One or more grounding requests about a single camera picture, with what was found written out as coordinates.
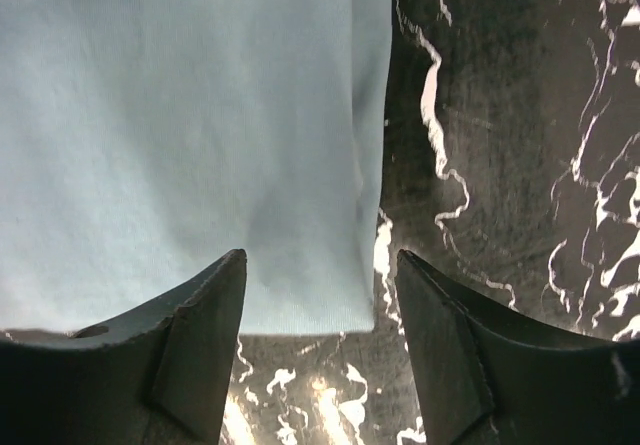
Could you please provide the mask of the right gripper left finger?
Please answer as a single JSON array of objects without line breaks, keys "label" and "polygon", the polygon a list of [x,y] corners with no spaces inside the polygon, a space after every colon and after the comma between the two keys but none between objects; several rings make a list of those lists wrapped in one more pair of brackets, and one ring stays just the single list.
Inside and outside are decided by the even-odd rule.
[{"label": "right gripper left finger", "polygon": [[65,335],[1,335],[5,444],[215,444],[247,276],[243,250]]}]

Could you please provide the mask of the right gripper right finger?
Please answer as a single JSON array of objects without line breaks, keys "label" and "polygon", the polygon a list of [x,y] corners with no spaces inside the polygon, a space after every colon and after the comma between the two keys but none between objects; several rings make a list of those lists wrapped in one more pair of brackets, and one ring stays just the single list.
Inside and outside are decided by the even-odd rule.
[{"label": "right gripper right finger", "polygon": [[635,444],[639,344],[519,314],[411,251],[395,278],[431,444]]}]

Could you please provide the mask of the grey-blue t shirt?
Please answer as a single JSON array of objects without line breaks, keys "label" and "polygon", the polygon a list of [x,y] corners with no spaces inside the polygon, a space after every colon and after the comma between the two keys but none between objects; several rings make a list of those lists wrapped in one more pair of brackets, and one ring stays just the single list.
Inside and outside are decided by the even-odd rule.
[{"label": "grey-blue t shirt", "polygon": [[242,331],[374,325],[392,0],[1,0],[1,324],[247,253]]}]

